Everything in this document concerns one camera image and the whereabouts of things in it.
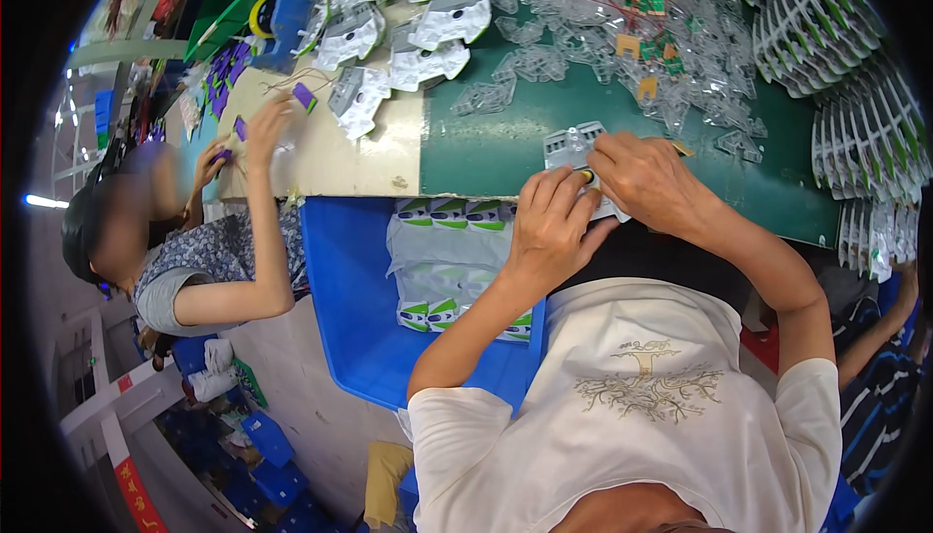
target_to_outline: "concrete floor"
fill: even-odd
[[[391,410],[343,391],[330,378],[311,297],[283,317],[221,333],[253,368],[269,409],[295,449],[311,491],[345,523],[363,512],[367,446],[411,447]]]

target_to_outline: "tree print on shirt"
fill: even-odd
[[[671,349],[670,344],[669,340],[620,344],[623,351],[612,356],[634,358],[638,361],[638,375],[622,377],[616,373],[604,379],[578,378],[574,388],[589,403],[584,411],[589,412],[599,403],[619,410],[619,418],[640,411],[652,422],[670,418],[678,425],[690,415],[703,415],[706,407],[698,405],[697,399],[722,403],[716,399],[716,389],[723,372],[710,370],[708,363],[688,365],[675,374],[653,375],[656,358],[680,353]]]

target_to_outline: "yellow tape roll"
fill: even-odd
[[[253,9],[249,12],[249,30],[253,32],[253,35],[260,38],[274,38],[272,33],[263,31],[259,26],[259,10],[262,9],[262,6],[268,1],[269,0],[257,0],[256,4],[253,5]]]

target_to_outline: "white t-shirt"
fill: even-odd
[[[836,366],[788,370],[772,401],[739,371],[739,315],[642,278],[549,299],[551,348],[514,421],[479,388],[409,402],[422,533],[547,532],[581,497],[661,482],[710,527],[817,531],[839,475]]]

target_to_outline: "forearm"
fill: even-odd
[[[775,310],[781,329],[778,376],[806,359],[835,361],[826,295],[807,262],[731,207],[713,204],[710,211],[715,232],[688,241],[737,267]]]
[[[268,166],[250,167],[246,203],[253,223],[256,286],[265,301],[288,310],[294,305],[294,296],[288,278],[286,245],[279,229],[279,211],[275,205]]]
[[[878,322],[865,331],[845,353],[839,357],[839,388],[849,385],[868,365],[878,349],[898,332],[914,312],[914,304],[898,300]]]
[[[204,203],[201,189],[194,189],[191,192],[191,198],[188,200],[186,208],[188,209],[188,219],[183,226],[185,231],[192,230],[204,223]]]
[[[540,298],[517,277],[500,273],[476,303],[418,358],[409,380],[408,399],[428,387],[462,386],[486,347]]]

